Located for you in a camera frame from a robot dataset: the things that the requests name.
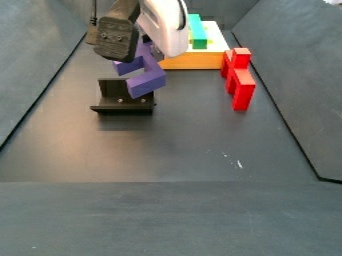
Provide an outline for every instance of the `white speck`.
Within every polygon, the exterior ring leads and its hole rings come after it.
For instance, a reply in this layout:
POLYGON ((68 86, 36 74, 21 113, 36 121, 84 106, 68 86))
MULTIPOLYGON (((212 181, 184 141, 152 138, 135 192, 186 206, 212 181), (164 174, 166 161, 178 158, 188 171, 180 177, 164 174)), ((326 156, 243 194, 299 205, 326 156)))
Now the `white speck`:
POLYGON ((240 161, 239 161, 239 160, 238 160, 238 165, 239 165, 240 169, 243 169, 243 167, 242 167, 242 164, 240 164, 240 161))

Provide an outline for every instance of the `purple block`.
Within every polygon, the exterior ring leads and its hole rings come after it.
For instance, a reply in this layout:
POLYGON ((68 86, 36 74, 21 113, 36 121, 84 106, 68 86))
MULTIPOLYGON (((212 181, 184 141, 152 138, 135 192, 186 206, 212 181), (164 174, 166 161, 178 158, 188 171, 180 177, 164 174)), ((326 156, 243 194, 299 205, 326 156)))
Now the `purple block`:
POLYGON ((151 42, 139 41, 135 60, 131 63, 114 62, 119 75, 144 68, 144 74, 127 79, 127 89, 132 99, 143 96, 166 85, 166 72, 151 55, 151 42))
POLYGON ((119 76, 126 75, 144 67, 143 56, 136 56, 131 63, 114 61, 112 66, 119 76))

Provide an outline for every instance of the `toy blocks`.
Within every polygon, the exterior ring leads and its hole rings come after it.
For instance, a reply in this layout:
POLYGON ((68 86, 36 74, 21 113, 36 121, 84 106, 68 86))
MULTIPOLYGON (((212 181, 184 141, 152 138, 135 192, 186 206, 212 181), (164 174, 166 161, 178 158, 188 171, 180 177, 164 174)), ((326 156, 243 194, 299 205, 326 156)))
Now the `toy blocks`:
POLYGON ((192 30, 187 51, 175 58, 159 62, 164 70, 170 69, 220 69, 222 53, 230 49, 215 21, 200 21, 207 37, 207 48, 194 49, 192 30))
POLYGON ((248 71, 251 52, 247 48, 234 48, 224 51, 222 59, 220 75, 227 78, 226 91, 234 95, 232 109, 246 111, 248 109, 255 81, 248 71))

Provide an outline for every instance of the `gray wall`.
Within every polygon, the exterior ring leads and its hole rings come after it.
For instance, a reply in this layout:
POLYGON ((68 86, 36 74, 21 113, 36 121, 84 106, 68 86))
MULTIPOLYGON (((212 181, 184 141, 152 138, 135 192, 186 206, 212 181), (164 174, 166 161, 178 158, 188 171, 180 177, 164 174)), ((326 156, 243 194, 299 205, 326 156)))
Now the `gray wall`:
POLYGON ((232 29, 321 177, 342 180, 342 11, 261 0, 232 29))
MULTIPOLYGON (((88 24, 92 0, 57 0, 60 1, 69 11, 88 24)), ((98 15, 99 17, 106 14, 115 0, 98 0, 98 15)))
POLYGON ((86 26, 56 0, 0 0, 0 146, 77 45, 86 26))
POLYGON ((188 11, 204 20, 215 20, 222 29, 231 30, 259 0, 186 0, 188 11))
MULTIPOLYGON (((59 0, 88 23, 92 0, 59 0)), ((223 29, 231 29, 259 0, 186 0, 188 11, 206 20, 215 20, 223 29)), ((99 16, 106 13, 114 0, 98 0, 99 16)))

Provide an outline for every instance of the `gray floor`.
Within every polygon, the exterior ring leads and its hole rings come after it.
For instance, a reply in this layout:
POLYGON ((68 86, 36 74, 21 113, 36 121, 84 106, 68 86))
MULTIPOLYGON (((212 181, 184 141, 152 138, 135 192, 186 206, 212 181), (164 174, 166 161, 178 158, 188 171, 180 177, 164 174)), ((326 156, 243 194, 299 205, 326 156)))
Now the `gray floor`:
POLYGON ((111 63, 83 44, 0 155, 3 181, 313 181, 259 84, 231 109, 219 71, 168 71, 152 116, 106 116, 98 78, 111 63))
POLYGON ((4 255, 339 255, 322 183, 258 81, 231 110, 218 71, 168 71, 152 116, 99 117, 87 45, 0 153, 4 255))

